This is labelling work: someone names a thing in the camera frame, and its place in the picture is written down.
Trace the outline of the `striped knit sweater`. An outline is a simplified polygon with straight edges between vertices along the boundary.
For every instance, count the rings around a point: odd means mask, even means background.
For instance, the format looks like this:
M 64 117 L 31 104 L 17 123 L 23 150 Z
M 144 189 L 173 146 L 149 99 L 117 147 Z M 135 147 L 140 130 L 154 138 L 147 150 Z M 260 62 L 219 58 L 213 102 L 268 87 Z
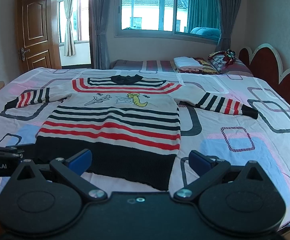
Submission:
M 192 85 L 133 76 L 80 77 L 26 92 L 5 109 L 58 102 L 35 142 L 34 161 L 92 152 L 91 173 L 169 188 L 181 145 L 179 103 L 219 114 L 256 119 L 258 111 L 240 101 Z

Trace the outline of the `patterned bed sheet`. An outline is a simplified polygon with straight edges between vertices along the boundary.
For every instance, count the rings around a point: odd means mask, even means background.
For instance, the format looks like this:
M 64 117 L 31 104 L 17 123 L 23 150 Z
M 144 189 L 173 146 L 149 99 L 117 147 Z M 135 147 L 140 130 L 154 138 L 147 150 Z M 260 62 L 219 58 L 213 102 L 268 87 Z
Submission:
M 22 108 L 5 105 L 26 92 L 59 86 L 80 77 L 140 75 L 182 85 L 192 84 L 206 92 L 240 101 L 258 111 L 256 119 L 244 115 L 219 114 L 180 102 L 181 145 L 174 160 L 167 191 L 175 192 L 197 179 L 189 167 L 192 150 L 205 156 L 244 165 L 257 161 L 266 171 L 286 203 L 282 225 L 290 223 L 290 105 L 265 81 L 241 75 L 198 75 L 138 70 L 29 71 L 0 90 L 0 147 L 34 144 L 44 121 L 58 102 Z M 35 147 L 28 158 L 35 156 Z M 107 193 L 114 191 L 159 191 L 149 185 L 87 171 L 84 178 Z

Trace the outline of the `patterned pillow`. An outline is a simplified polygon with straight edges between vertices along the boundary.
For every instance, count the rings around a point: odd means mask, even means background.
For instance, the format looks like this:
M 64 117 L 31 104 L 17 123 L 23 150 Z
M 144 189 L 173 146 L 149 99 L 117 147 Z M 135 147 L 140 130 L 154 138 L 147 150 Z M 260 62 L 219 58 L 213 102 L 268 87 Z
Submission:
M 231 49 L 211 53 L 208 56 L 208 61 L 220 74 L 234 71 L 244 66 L 240 59 L 236 57 L 235 51 Z

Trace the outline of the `folded white blanket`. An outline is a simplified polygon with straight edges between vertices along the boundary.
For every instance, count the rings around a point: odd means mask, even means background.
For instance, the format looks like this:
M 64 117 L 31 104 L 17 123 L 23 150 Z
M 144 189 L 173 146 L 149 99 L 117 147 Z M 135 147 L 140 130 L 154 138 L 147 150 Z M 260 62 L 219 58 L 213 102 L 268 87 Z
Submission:
M 192 57 L 175 57 L 174 58 L 174 63 L 176 65 L 177 68 L 181 69 L 181 68 L 200 68 L 203 67 L 203 65 L 193 59 Z

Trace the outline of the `brown wooden door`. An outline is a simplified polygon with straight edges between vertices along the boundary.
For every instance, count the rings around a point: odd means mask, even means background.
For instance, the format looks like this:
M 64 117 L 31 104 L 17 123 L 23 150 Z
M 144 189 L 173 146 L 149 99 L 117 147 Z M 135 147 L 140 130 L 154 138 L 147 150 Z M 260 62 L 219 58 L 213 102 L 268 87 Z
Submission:
M 56 0 L 16 0 L 16 38 L 22 73 L 61 69 Z

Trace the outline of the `red white headboard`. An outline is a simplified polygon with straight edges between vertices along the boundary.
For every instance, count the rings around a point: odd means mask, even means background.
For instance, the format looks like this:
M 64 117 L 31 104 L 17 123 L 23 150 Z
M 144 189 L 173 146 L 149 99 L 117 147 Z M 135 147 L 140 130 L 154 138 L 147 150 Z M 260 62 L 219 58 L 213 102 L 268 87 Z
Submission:
M 244 47 L 239 59 L 254 77 L 266 81 L 290 105 L 290 68 L 283 69 L 280 55 L 272 45 L 263 43 L 255 51 Z

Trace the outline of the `teal blanket outside window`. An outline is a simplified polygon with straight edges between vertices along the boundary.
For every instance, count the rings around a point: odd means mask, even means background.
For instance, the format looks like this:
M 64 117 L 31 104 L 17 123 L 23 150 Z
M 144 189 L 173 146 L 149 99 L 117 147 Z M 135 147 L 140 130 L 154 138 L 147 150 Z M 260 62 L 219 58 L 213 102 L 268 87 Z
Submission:
M 220 37 L 220 30 L 209 27 L 195 27 L 191 30 L 191 34 L 205 36 L 210 39 L 218 39 Z

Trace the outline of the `large window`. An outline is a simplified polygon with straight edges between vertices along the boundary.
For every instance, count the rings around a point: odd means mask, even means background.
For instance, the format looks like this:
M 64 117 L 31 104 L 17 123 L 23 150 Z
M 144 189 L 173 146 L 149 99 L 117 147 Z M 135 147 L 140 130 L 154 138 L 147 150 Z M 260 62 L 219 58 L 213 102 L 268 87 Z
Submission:
M 116 0 L 116 35 L 124 37 L 189 37 L 195 27 L 219 27 L 216 0 Z

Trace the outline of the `grey curtain right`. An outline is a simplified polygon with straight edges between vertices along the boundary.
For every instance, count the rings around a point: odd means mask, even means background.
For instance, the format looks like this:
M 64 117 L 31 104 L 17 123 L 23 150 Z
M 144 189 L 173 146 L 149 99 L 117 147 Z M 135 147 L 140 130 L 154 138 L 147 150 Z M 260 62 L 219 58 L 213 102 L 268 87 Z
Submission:
M 216 0 L 219 10 L 220 37 L 216 50 L 230 48 L 231 35 L 240 8 L 241 0 Z

